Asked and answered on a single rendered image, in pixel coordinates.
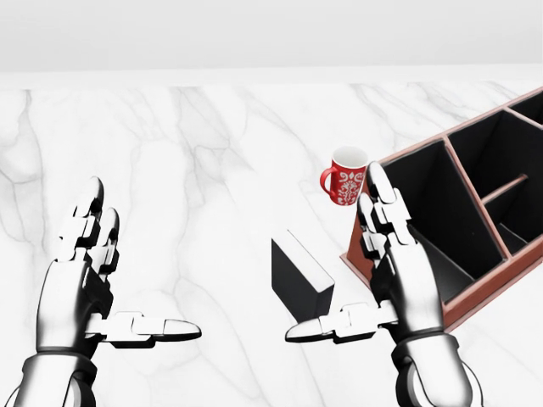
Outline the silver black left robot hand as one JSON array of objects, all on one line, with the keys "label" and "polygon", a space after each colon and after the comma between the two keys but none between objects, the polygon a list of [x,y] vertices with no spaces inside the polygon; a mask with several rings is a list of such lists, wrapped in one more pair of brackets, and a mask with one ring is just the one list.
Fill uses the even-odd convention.
[{"label": "silver black left robot hand", "polygon": [[94,176],[69,212],[60,243],[43,283],[36,316],[36,349],[91,357],[101,342],[117,348],[152,348],[157,342],[201,337],[188,321],[110,313],[114,301],[109,275],[115,272],[120,218],[104,209],[104,186]]}]

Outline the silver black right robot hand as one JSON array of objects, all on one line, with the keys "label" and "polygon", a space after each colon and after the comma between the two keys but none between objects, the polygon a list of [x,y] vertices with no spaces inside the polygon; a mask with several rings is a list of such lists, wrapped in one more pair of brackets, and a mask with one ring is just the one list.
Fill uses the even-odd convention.
[{"label": "silver black right robot hand", "polygon": [[301,322],[286,332],[290,343],[352,342],[372,337],[381,327],[400,337],[444,328],[432,267],[423,245],[409,231],[411,216],[400,190],[377,162],[368,165],[366,180],[357,216],[362,252],[373,263],[370,284],[378,305],[348,304],[337,313]]}]

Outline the red patterned mug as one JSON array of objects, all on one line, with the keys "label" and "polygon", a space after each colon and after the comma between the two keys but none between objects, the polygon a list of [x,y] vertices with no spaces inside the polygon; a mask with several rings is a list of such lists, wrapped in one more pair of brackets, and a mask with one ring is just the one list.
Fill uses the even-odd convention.
[{"label": "red patterned mug", "polygon": [[341,206],[356,202],[366,173],[367,153],[354,146],[337,148],[332,154],[331,166],[320,176],[322,190]]}]

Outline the red-brown desk caddy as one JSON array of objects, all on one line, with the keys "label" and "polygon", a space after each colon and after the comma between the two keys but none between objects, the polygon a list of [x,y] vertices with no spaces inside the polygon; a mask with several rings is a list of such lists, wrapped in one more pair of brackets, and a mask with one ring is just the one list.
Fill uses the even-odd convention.
[{"label": "red-brown desk caddy", "polygon": [[447,331],[543,262],[543,87],[382,160]]}]

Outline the black book with white pages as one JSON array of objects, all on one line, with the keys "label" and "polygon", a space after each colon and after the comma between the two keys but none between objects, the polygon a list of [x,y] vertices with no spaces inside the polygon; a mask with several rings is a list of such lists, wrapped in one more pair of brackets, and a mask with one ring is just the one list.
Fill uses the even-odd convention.
[{"label": "black book with white pages", "polygon": [[289,230],[271,238],[271,286],[298,322],[330,310],[333,278]]}]

